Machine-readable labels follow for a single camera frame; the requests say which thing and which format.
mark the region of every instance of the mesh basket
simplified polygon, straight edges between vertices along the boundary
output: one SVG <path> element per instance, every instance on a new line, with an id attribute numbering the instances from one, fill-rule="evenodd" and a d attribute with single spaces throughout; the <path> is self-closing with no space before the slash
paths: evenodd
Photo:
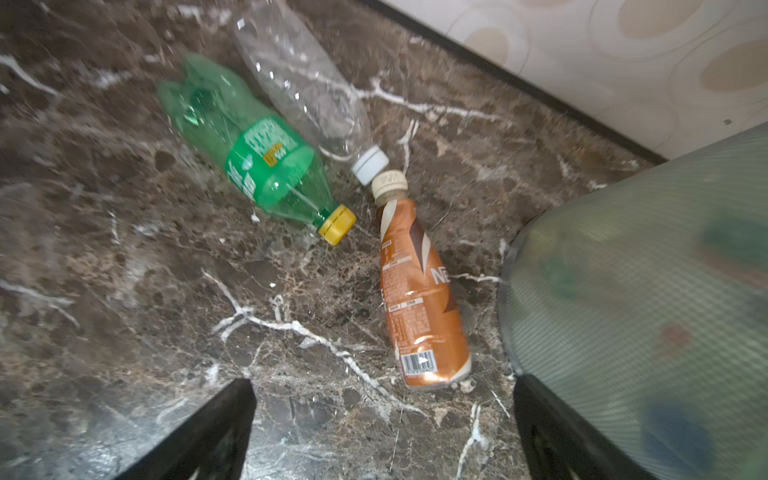
<path id="1" fill-rule="evenodd" d="M 500 321 L 518 370 L 658 478 L 768 478 L 768 124 L 515 243 Z"/>

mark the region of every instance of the plastic bottle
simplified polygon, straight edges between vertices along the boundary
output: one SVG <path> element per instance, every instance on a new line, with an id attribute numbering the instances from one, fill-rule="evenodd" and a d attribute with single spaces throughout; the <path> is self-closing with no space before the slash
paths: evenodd
<path id="1" fill-rule="evenodd" d="M 386 171 L 372 189 L 379 205 L 382 296 L 402 377 L 411 389 L 459 381 L 472 370 L 472 354 L 451 280 L 416 219 L 406 176 Z"/>
<path id="2" fill-rule="evenodd" d="M 283 0 L 254 0 L 237 21 L 243 60 L 277 110 L 320 152 L 367 185 L 389 164 L 366 107 Z"/>
<path id="3" fill-rule="evenodd" d="M 233 71 L 198 54 L 187 55 L 184 71 L 184 83 L 157 88 L 176 129 L 262 210 L 311 225 L 337 245 L 356 218 L 331 196 L 314 149 Z"/>

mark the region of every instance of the bottle label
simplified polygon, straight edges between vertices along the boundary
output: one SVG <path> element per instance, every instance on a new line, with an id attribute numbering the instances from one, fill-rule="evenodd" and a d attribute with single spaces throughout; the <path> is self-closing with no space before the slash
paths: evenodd
<path id="1" fill-rule="evenodd" d="M 282 118 L 267 117 L 240 135 L 227 157 L 227 176 L 258 203 L 272 169 L 306 142 Z"/>
<path id="2" fill-rule="evenodd" d="M 450 276 L 416 219 L 413 200 L 379 210 L 382 296 L 400 371 L 411 387 L 439 386 L 472 366 Z"/>

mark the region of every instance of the green label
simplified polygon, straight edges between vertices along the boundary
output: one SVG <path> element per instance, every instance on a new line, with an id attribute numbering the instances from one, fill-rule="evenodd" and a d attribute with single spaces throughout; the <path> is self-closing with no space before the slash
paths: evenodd
<path id="1" fill-rule="evenodd" d="M 280 117 L 267 117 L 244 131 L 227 157 L 227 176 L 259 203 L 276 168 L 306 142 Z"/>

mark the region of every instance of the brown marble surface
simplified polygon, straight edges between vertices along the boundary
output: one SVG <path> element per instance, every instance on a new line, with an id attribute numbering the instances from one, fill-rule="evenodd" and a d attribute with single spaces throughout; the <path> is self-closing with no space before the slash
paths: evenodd
<path id="1" fill-rule="evenodd" d="M 170 129 L 154 84 L 185 52 L 247 77 L 227 26 L 242 2 L 4 2 L 1 477 L 110 478 L 241 376 L 259 401 L 244 478 L 528 477 L 502 255 L 535 215 L 649 165 L 355 2 L 291 3 L 364 91 L 393 166 L 407 161 L 472 378 L 399 380 L 375 207 L 343 165 L 329 182 L 359 226 L 332 249 L 256 210 Z M 237 306 L 261 325 L 216 329 Z"/>

